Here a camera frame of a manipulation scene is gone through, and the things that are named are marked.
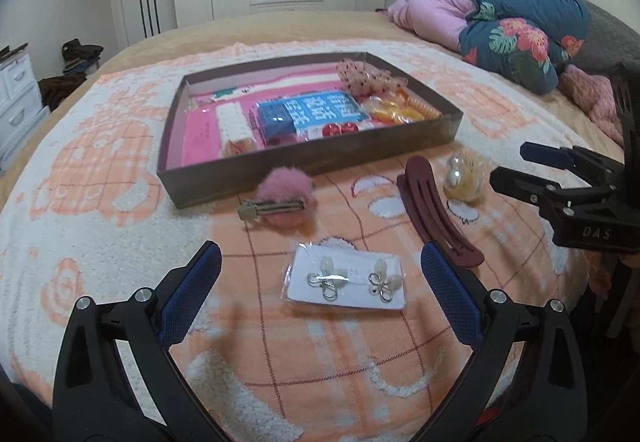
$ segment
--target silver screw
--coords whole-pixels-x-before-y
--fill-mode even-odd
[[[145,301],[149,301],[151,299],[151,290],[148,288],[141,288],[136,292],[136,301],[140,303],[144,303]]]
[[[556,312],[562,312],[564,310],[564,304],[559,299],[552,299],[549,306]]]
[[[88,297],[81,297],[76,301],[76,308],[78,310],[84,310],[91,304],[91,300]]]
[[[492,290],[491,294],[489,294],[491,301],[494,303],[504,303],[507,301],[507,294],[505,294],[502,290]]]

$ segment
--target dresser drawer handle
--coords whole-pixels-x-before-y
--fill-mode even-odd
[[[18,115],[16,115],[9,121],[9,124],[11,124],[12,126],[19,126],[22,122],[22,119],[24,119],[24,108],[20,110],[20,113],[18,113]]]

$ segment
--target silver bow earring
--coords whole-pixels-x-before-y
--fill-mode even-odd
[[[306,276],[309,286],[320,287],[322,297],[327,301],[335,301],[338,298],[338,288],[345,286],[349,279],[345,270],[334,267],[334,260],[324,256],[320,261],[320,270]]]
[[[386,261],[383,259],[379,259],[374,265],[373,273],[369,274],[369,282],[373,285],[371,293],[380,295],[383,303],[391,303],[394,292],[402,288],[401,275],[386,276]]]

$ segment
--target red flower print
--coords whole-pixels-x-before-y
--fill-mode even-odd
[[[521,17],[501,19],[500,26],[507,37],[519,36],[523,32],[533,30],[533,27]]]
[[[523,52],[530,50],[535,60],[546,60],[549,39],[539,28],[532,28],[518,38],[518,49]]]
[[[471,51],[469,51],[469,53],[466,54],[466,56],[462,57],[462,60],[475,66],[476,62],[478,61],[478,49],[475,47],[472,48]]]
[[[573,36],[564,36],[560,41],[562,47],[566,50],[566,53],[569,54],[569,57],[574,57],[580,51],[584,40],[578,41]]]

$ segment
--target teal floral blanket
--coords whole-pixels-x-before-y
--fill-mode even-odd
[[[558,86],[556,68],[580,50],[591,26],[582,0],[473,0],[460,34],[466,62],[536,94]]]

